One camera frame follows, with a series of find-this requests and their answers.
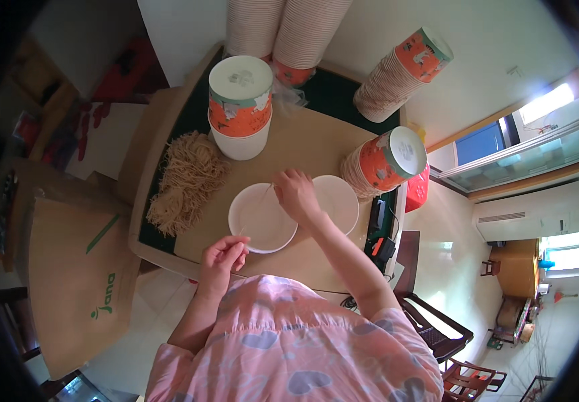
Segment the green logo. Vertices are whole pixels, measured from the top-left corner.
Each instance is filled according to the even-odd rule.
[[[115,280],[115,274],[109,275],[108,286],[106,287],[106,296],[104,297],[104,307],[96,307],[95,311],[91,313],[91,318],[97,318],[100,315],[100,310],[108,311],[109,314],[113,313],[113,309],[108,305],[111,302],[111,295],[113,293],[113,281]]]

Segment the paper bowl lid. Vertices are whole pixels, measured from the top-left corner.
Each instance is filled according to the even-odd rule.
[[[253,56],[232,56],[216,64],[209,73],[209,86],[226,99],[244,101],[269,90],[273,73],[269,65]]]
[[[423,172],[428,162],[426,148],[417,133],[408,127],[396,127],[390,133],[390,150],[398,167],[410,177]]]
[[[448,43],[444,41],[444,38],[439,34],[439,32],[427,26],[423,26],[422,30],[423,33],[426,34],[426,36],[428,36],[428,39],[430,39],[432,44],[435,45],[437,49],[439,49],[447,58],[449,58],[450,61],[452,61],[455,58],[452,49],[450,48]]]
[[[342,178],[325,175],[314,178],[314,191],[321,209],[336,227],[349,234],[359,218],[359,200],[352,187]]]
[[[229,207],[228,221],[232,235],[250,237],[247,248],[259,254],[285,247],[299,227],[278,204],[269,183],[256,183],[239,192]]]

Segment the black cable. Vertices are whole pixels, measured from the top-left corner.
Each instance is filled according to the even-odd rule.
[[[392,214],[392,216],[394,216],[394,220],[397,221],[397,231],[394,232],[394,238],[392,239],[392,242],[395,243],[394,239],[397,238],[397,234],[399,233],[399,229],[401,228],[401,223],[399,222],[399,218],[397,218],[397,215],[395,215],[394,211],[392,211],[392,208],[390,208],[390,205],[387,205],[388,207],[388,211],[390,211],[390,213]]]

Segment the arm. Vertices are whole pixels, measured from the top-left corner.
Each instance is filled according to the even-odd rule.
[[[249,253],[245,243],[249,240],[249,237],[227,236],[204,251],[197,292],[168,344],[193,354],[205,347],[215,324],[218,305],[229,286],[230,271],[238,271],[245,264],[245,255]]]
[[[276,173],[274,184],[280,205],[316,240],[364,317],[383,308],[400,309],[379,269],[320,209],[310,176],[289,169]]]

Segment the black device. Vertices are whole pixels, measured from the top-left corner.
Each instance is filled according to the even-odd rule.
[[[390,237],[379,237],[376,243],[374,243],[372,254],[369,255],[370,260],[372,260],[375,265],[385,265],[394,255],[396,249],[397,247]]]
[[[374,198],[374,200],[372,200],[372,209],[370,209],[370,222],[368,222],[368,228],[371,233],[381,230],[384,215],[385,201],[379,197]]]

